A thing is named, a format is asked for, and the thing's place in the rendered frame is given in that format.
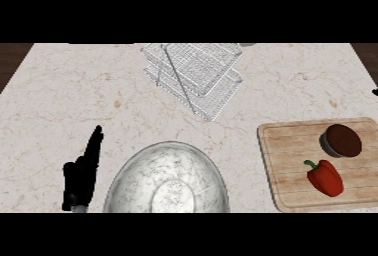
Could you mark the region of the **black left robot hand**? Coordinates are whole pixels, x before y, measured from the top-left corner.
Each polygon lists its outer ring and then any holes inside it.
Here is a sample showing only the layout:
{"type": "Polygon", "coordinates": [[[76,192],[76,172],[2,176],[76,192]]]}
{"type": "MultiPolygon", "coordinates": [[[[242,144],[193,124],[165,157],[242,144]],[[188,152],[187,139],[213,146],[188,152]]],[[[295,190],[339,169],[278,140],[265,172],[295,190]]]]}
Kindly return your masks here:
{"type": "Polygon", "coordinates": [[[66,162],[63,164],[63,211],[70,211],[76,207],[85,209],[91,202],[101,140],[101,127],[95,126],[88,138],[84,154],[73,162],[66,162]]]}

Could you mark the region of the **pale wooden cutting board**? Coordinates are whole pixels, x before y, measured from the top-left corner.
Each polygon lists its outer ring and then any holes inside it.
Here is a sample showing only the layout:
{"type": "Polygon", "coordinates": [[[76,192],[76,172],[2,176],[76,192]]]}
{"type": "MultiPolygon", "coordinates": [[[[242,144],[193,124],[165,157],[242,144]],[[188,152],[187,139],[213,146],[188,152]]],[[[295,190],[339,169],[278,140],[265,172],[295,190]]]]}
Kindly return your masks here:
{"type": "Polygon", "coordinates": [[[256,134],[274,205],[281,212],[378,208],[378,123],[370,118],[267,123],[256,134]],[[361,153],[352,158],[329,156],[320,146],[320,136],[332,124],[348,126],[360,137],[361,153]],[[333,165],[343,184],[339,196],[326,196],[309,184],[305,160],[327,160],[333,165]]]}

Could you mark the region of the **silver metal bowl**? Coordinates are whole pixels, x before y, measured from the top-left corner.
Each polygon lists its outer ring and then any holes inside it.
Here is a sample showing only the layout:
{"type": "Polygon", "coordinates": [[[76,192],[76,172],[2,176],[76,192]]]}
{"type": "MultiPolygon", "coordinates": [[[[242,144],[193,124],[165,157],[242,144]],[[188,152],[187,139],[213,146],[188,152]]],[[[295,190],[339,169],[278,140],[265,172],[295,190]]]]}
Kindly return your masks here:
{"type": "Polygon", "coordinates": [[[228,213],[213,162],[191,145],[165,141],[123,164],[109,187],[104,213],[228,213]]]}

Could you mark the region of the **red bell pepper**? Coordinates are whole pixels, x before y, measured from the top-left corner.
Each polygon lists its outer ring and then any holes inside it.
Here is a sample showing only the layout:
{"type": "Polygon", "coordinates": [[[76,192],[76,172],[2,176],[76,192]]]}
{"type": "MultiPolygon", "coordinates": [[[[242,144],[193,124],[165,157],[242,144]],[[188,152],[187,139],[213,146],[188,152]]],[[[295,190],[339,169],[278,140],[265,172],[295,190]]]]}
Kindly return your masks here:
{"type": "Polygon", "coordinates": [[[343,191],[342,179],[329,161],[320,160],[314,163],[309,160],[304,164],[311,167],[306,172],[306,179],[312,187],[329,197],[336,197],[343,191]]]}

